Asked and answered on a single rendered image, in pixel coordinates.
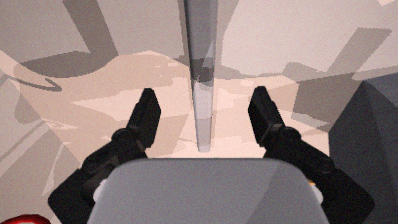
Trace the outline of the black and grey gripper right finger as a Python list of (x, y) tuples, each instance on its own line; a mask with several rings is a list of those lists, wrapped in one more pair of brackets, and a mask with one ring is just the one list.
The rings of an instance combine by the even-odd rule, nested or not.
[(266, 150), (262, 158), (290, 163), (312, 180), (322, 193), (329, 224), (363, 224), (375, 206), (372, 196), (327, 154), (303, 141), (297, 129), (285, 125), (265, 86), (254, 89), (248, 115), (256, 143)]

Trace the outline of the grey bar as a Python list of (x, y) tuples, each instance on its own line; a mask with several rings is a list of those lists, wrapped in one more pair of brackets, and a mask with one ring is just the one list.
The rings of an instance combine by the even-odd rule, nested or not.
[(218, 0), (184, 0), (198, 151), (210, 152)]

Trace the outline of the beige flat wall panel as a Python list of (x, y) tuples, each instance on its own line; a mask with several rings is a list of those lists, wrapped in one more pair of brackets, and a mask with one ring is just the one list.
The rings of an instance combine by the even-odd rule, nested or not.
[(48, 198), (81, 167), (0, 68), (0, 223), (39, 214), (61, 224)]

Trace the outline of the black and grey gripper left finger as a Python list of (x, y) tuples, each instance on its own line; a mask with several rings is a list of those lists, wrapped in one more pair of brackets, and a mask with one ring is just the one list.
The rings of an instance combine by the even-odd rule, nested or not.
[[(134, 111), (135, 110), (135, 111)], [(111, 141), (82, 163), (49, 196), (48, 205), (61, 224), (87, 224), (95, 205), (93, 195), (117, 166), (148, 158), (145, 150), (154, 144), (161, 108), (151, 88), (144, 88), (126, 128), (115, 131)]]

